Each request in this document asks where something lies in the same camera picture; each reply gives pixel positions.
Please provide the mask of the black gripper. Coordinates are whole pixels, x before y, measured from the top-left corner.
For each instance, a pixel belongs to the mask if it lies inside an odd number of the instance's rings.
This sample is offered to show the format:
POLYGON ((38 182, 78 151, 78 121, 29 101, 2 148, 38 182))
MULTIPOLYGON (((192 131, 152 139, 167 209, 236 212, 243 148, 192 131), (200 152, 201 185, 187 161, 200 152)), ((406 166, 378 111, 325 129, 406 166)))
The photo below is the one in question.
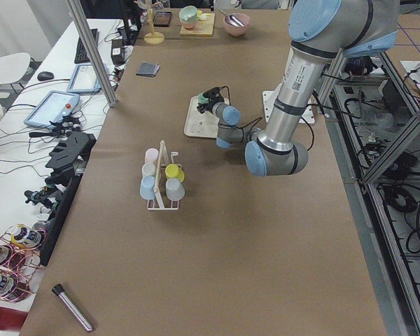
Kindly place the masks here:
POLYGON ((208 112, 212 112, 212 109, 216 103, 222 102, 223 97, 221 96, 221 87, 213 87, 202 93, 204 98, 209 98, 209 109, 208 112))

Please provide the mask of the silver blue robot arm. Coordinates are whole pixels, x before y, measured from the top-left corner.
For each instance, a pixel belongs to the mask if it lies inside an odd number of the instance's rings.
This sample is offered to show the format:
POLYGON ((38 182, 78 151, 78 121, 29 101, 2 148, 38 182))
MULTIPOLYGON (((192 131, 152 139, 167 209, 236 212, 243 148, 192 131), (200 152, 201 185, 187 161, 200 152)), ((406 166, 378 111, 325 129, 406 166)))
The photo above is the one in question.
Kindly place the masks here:
POLYGON ((197 110, 218 118, 221 148, 245 144, 255 176, 296 174, 308 162, 307 149, 292 140, 323 68, 342 50, 347 57, 376 55, 396 42, 399 1, 298 1, 290 14, 290 53, 283 81, 264 130, 245 132, 241 113, 216 87, 199 94, 197 110))

